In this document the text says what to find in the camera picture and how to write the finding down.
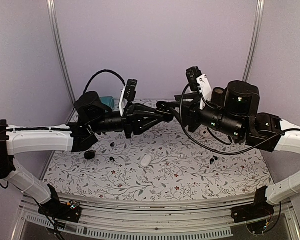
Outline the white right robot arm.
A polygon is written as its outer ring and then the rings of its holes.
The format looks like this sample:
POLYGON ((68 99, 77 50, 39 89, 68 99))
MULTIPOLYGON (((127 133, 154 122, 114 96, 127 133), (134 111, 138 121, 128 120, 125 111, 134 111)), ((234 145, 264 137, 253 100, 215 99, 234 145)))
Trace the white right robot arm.
POLYGON ((137 129, 153 127, 158 121, 176 118, 187 137, 211 152, 214 149, 195 140, 191 133, 200 126, 228 136, 234 143, 244 143, 247 151, 284 151, 300 154, 300 126, 280 117, 259 113, 260 91, 257 86, 233 80, 226 88, 212 88, 205 76, 189 80, 188 88, 195 94, 191 102, 186 94, 175 97, 175 102, 163 102, 159 113, 138 120, 137 129))

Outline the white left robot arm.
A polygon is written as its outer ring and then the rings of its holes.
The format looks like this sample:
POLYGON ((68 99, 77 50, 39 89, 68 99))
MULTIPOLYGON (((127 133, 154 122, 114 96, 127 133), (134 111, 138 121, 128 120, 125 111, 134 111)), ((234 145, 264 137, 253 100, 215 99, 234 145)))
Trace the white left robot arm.
POLYGON ((125 108, 113 111, 95 91, 84 93, 74 107, 78 121, 51 127, 17 127, 0 120, 0 180, 13 184, 34 198, 53 217, 60 217, 72 203, 61 203, 56 190, 44 184, 14 159, 16 154, 43 151, 85 152, 98 142, 97 135, 124 132, 126 138, 141 135, 161 122, 173 119, 165 106, 151 108, 133 103, 135 93, 122 94, 125 108))

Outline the small white earbud case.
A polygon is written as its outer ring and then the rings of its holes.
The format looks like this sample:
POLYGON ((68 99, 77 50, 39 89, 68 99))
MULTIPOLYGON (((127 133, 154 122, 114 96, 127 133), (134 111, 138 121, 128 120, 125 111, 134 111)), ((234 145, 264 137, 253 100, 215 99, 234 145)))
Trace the small white earbud case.
POLYGON ((203 128, 199 131, 199 135, 202 136, 202 137, 206 137, 208 134, 208 131, 206 128, 203 128))

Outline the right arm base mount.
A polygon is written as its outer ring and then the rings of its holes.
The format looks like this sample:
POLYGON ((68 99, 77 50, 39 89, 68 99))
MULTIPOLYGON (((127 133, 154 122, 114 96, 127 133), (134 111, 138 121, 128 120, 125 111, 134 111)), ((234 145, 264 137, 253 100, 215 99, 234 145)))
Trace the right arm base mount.
POLYGON ((267 203, 267 188, 263 186, 256 190, 253 203, 231 208, 231 217, 235 223, 267 217, 275 213, 274 207, 267 203))

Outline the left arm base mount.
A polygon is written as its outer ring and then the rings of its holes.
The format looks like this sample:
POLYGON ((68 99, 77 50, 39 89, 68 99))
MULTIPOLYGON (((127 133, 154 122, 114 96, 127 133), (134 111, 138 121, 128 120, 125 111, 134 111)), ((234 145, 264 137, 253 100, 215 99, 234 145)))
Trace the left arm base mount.
POLYGON ((60 198, 55 188, 50 184, 47 186, 51 192, 51 200, 45 204, 40 203, 38 213, 53 219, 78 223, 83 210, 80 207, 81 203, 76 200, 70 200, 67 203, 62 203, 60 202, 60 198))

